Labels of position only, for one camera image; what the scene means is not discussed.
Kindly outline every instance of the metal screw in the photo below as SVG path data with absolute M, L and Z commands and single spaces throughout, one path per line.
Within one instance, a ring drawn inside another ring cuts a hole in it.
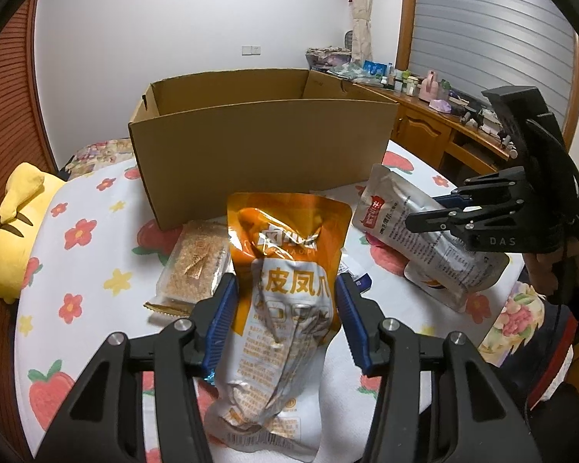
M 176 322 L 174 322 L 174 329 L 177 331 L 188 331 L 192 325 L 193 322 L 191 322 L 191 320 L 188 318 L 179 318 Z
M 125 336 L 123 333 L 113 333 L 113 334 L 109 335 L 107 342 L 112 346 L 118 346 L 118 345 L 122 345 L 124 340 L 125 340 Z
M 385 318 L 381 321 L 381 326 L 384 327 L 384 329 L 387 331 L 393 332 L 396 331 L 401 326 L 401 324 L 394 318 Z
M 466 343 L 466 335 L 460 331 L 450 333 L 450 340 L 456 345 L 464 345 Z

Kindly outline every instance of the pink bottle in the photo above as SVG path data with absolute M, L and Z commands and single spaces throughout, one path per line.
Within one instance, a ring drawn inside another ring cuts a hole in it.
M 418 98 L 423 101 L 431 102 L 438 98 L 438 92 L 440 91 L 440 84 L 437 82 L 437 73 L 435 71 L 430 71 L 427 77 L 420 84 L 420 92 L 418 93 Z

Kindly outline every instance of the orange snack bag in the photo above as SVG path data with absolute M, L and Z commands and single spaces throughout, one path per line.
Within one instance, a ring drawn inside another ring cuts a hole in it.
M 236 193 L 227 216 L 239 301 L 206 427 L 240 451 L 312 461 L 320 416 L 300 413 L 319 409 L 325 350 L 341 326 L 334 287 L 352 210 L 316 195 Z

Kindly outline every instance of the cardboard box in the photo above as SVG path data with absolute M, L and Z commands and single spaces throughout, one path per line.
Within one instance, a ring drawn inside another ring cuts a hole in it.
M 129 131 L 162 230 L 226 214 L 236 191 L 308 193 L 365 180 L 397 103 L 306 69 L 199 73 L 151 84 Z

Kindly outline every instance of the wooden headboard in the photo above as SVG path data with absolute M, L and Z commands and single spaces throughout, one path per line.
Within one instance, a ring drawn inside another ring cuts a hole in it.
M 36 2 L 26 0 L 0 33 L 0 202 L 8 176 L 22 162 L 56 172 L 34 77 Z M 26 457 L 29 451 L 15 401 L 12 336 L 8 335 L 14 313 L 15 308 L 0 301 L 0 431 Z

